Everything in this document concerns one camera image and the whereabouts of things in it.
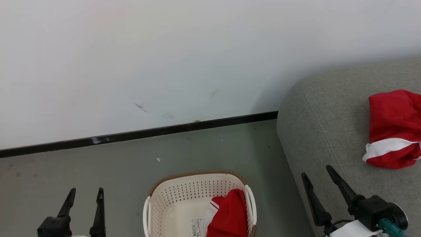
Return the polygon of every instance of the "red garment in basket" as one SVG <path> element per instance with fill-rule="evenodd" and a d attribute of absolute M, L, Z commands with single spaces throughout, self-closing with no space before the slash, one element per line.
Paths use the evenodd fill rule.
<path fill-rule="evenodd" d="M 363 161 L 400 169 L 421 158 L 421 95 L 397 90 L 372 95 L 370 140 Z"/>
<path fill-rule="evenodd" d="M 243 192 L 233 189 L 222 201 L 221 197 L 218 198 L 212 199 L 219 205 L 219 210 L 208 226 L 206 237 L 247 237 L 247 208 Z"/>

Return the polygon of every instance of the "black cable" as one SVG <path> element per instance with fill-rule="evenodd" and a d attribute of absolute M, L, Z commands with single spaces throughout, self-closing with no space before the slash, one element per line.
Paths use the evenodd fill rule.
<path fill-rule="evenodd" d="M 333 229 L 333 227 L 334 226 L 336 226 L 337 224 L 340 224 L 340 223 L 342 223 L 342 222 L 353 222 L 353 221 L 351 221 L 351 220 L 340 220 L 340 221 L 336 221 L 335 223 L 333 223 L 330 227 L 329 227 L 329 229 L 328 229 L 328 232 L 327 232 L 327 237 L 330 237 L 330 232 L 332 231 L 332 229 Z"/>

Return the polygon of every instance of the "teal connector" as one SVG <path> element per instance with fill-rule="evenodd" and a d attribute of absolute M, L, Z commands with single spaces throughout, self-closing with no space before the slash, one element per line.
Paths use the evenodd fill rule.
<path fill-rule="evenodd" d="M 403 234 L 403 230 L 393 224 L 386 218 L 383 218 L 378 223 L 380 229 L 382 229 L 386 234 L 390 235 L 391 237 L 405 237 Z"/>

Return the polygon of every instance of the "gray fabric upholstery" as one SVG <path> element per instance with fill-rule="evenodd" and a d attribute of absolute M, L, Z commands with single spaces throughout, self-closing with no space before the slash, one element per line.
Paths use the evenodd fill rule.
<path fill-rule="evenodd" d="M 300 81 L 288 93 L 279 110 L 278 135 L 312 225 L 302 172 L 333 221 L 351 218 L 325 169 L 330 164 L 357 193 L 397 203 L 409 218 L 406 233 L 421 236 L 421 162 L 387 170 L 362 161 L 370 142 L 368 97 L 396 89 L 421 94 L 421 61 L 322 73 Z M 322 235 L 320 227 L 313 229 Z"/>

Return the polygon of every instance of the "basket handle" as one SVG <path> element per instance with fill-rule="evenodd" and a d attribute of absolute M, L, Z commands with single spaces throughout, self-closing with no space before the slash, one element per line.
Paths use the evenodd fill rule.
<path fill-rule="evenodd" d="M 145 205 L 143 205 L 143 231 L 145 232 L 145 237 L 149 237 L 149 222 L 151 221 L 150 211 L 149 211 L 149 199 L 146 198 Z"/>
<path fill-rule="evenodd" d="M 251 213 L 253 215 L 252 218 L 253 218 L 253 226 L 254 226 L 257 223 L 256 200 L 254 199 L 253 192 L 248 185 L 245 186 L 245 190 L 246 190 L 246 196 L 249 202 L 251 203 Z"/>

